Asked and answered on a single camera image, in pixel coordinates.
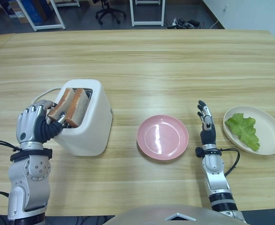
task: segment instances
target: bread slice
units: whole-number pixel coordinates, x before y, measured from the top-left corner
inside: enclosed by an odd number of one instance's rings
[[[89,102],[90,100],[85,90],[78,88],[66,114],[66,122],[73,128],[77,128],[81,125]]]
[[[61,99],[59,100],[59,103],[49,112],[48,117],[54,121],[57,121],[61,116],[61,112],[67,113],[74,96],[74,90],[72,88],[66,88]]]

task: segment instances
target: lettuce leaf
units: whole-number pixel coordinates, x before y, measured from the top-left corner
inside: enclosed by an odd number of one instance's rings
[[[243,113],[235,113],[231,118],[225,121],[232,133],[236,134],[240,141],[245,143],[253,151],[260,148],[259,138],[255,135],[256,129],[254,118],[244,118]]]

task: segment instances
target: robotic hand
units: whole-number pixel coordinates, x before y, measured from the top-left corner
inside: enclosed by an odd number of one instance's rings
[[[229,184],[224,176],[224,161],[221,159],[221,150],[216,146],[216,130],[212,115],[208,106],[201,100],[198,109],[200,110],[198,116],[202,121],[200,133],[202,148],[196,148],[195,152],[197,157],[202,158],[203,171],[206,176],[204,184],[212,210],[245,222],[242,212],[237,210]]]
[[[52,150],[43,143],[58,135],[65,116],[50,124],[46,112],[56,104],[41,100],[26,108],[18,117],[16,138],[21,150],[10,157],[8,175],[11,191],[8,199],[10,225],[43,225],[50,196],[48,175]]]

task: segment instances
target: beige plate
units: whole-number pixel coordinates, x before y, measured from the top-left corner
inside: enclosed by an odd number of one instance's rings
[[[252,117],[255,119],[254,128],[256,128],[256,136],[259,138],[260,148],[253,151],[241,142],[237,135],[233,134],[225,125],[225,121],[233,116],[235,113],[244,113],[244,118]],[[251,107],[251,106],[236,106],[229,109],[223,118],[223,128],[226,136],[239,148],[258,155],[272,155],[275,154],[275,119],[268,113]]]

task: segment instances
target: cardboard box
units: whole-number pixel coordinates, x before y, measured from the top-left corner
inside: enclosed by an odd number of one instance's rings
[[[43,22],[47,19],[47,15],[40,1],[43,0],[22,0],[24,8],[34,23]]]
[[[29,23],[16,0],[10,1],[9,4],[21,23]]]

